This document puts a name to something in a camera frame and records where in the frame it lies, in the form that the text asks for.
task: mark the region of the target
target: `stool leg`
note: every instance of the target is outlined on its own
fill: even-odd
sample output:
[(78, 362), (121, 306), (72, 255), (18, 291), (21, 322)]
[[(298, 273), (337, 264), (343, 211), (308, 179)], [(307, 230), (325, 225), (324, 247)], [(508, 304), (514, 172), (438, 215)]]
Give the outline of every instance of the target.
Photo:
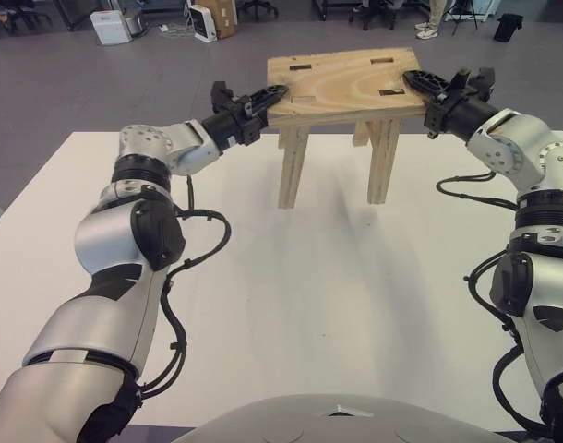
[(280, 130), (280, 141), (283, 140), (284, 148), (279, 201), (281, 209), (293, 208), (296, 202), (309, 134), (310, 126), (287, 126)]
[(354, 146), (367, 146), (370, 139), (370, 131), (367, 130), (366, 122), (357, 122), (353, 132), (353, 145)]
[(278, 149), (280, 150), (284, 150), (285, 149), (285, 145), (288, 141), (288, 137), (290, 136), (290, 134), (292, 134), (292, 131), (288, 131), (287, 127), (281, 127), (280, 128), (280, 137), (278, 138)]
[(367, 122), (372, 141), (372, 162), (367, 184), (367, 202), (380, 204), (386, 201), (390, 172), (394, 163), (396, 145), (401, 131), (401, 119)]

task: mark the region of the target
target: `white tabletop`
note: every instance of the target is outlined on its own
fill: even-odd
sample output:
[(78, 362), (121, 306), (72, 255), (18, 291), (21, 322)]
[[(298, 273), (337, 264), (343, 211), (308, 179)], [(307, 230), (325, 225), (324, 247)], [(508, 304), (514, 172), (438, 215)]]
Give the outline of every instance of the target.
[[(388, 201), (369, 206), (371, 149), (352, 148), (350, 136), (313, 135), (296, 208), (278, 210), (276, 141), (266, 135), (236, 147), (196, 175), (198, 207), (222, 211), (233, 239), (177, 277), (172, 305), (189, 335), (184, 374), (132, 423), (195, 426), (263, 398), (338, 392), (518, 429), (490, 381), (511, 338), (462, 280), (504, 247), (513, 214), (434, 188), (485, 167), (454, 137), (402, 135)], [(115, 133), (73, 134), (0, 220), (0, 388), (54, 309), (89, 284), (74, 231), (108, 183), (116, 153)], [(502, 177), (463, 189), (514, 197)], [(185, 205), (185, 180), (176, 177), (173, 190)], [(221, 231), (217, 222), (186, 222), (184, 254), (208, 250)], [(162, 370), (172, 339), (160, 317), (142, 379)], [(522, 359), (503, 386), (521, 412), (537, 416)]]

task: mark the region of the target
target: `white box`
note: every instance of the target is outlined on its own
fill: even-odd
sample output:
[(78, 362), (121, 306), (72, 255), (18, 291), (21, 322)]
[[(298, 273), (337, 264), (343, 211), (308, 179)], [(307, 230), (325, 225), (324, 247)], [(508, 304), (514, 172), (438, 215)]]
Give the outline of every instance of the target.
[(210, 10), (204, 6), (192, 5), (189, 7), (193, 29), (196, 32), (196, 38), (205, 43), (216, 42), (216, 26), (211, 17)]
[(131, 42), (132, 36), (121, 11), (97, 11), (90, 15), (90, 21), (101, 44)]

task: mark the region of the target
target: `concrete floor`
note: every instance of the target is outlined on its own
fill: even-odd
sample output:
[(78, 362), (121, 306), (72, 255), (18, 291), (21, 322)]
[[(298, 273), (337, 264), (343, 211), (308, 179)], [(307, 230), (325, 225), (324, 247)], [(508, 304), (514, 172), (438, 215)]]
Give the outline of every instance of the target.
[[(504, 0), (499, 13), (525, 16), (523, 29), (507, 44), (492, 40), (497, 28), (492, 18), (478, 30), (463, 23), (455, 36), (454, 25), (445, 23), (437, 39), (422, 42), (413, 33), (413, 24), (423, 18), (416, 12), (401, 14), (395, 30), (376, 21), (364, 32), (347, 23), (344, 10), (321, 22), (309, 0), (272, 1), (280, 7), (279, 20), (254, 23), (241, 17), (236, 35), (213, 44), (165, 39), (152, 28), (130, 44), (102, 47), (90, 25), (69, 33), (59, 17), (52, 30), (21, 29), (8, 37), (0, 29), (0, 206), (13, 201), (71, 132), (203, 118), (210, 114), (214, 80), (226, 80), (237, 93), (252, 92), (265, 85), (267, 59), (280, 55), (412, 46), (424, 69), (446, 78), (462, 66), (492, 66), (494, 105), (538, 115), (563, 129), (563, 0)], [(403, 132), (425, 131), (420, 120), (409, 120)], [(119, 441), (163, 442), (183, 432), (131, 426)]]

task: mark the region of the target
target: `wood grain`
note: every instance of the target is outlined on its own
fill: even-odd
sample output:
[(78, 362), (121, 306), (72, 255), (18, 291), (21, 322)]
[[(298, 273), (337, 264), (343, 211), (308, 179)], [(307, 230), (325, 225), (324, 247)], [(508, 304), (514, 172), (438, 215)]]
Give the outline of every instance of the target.
[[(419, 69), (411, 48), (278, 57), (268, 60), (268, 84), (290, 88), (269, 109), (271, 126), (338, 124), (422, 115), (421, 97), (402, 80)], [(403, 94), (380, 95), (381, 90)]]
[(280, 129), (280, 140), (284, 140), (279, 200), (281, 209), (293, 208), (296, 202), (309, 134), (310, 126), (287, 126)]
[(378, 120), (368, 122), (367, 127), (372, 142), (372, 161), (367, 183), (367, 202), (380, 204), (386, 201), (389, 190), (390, 173), (399, 142), (401, 120)]
[(367, 130), (366, 122), (357, 122), (353, 132), (352, 144), (354, 146), (367, 146), (370, 139), (370, 131)]

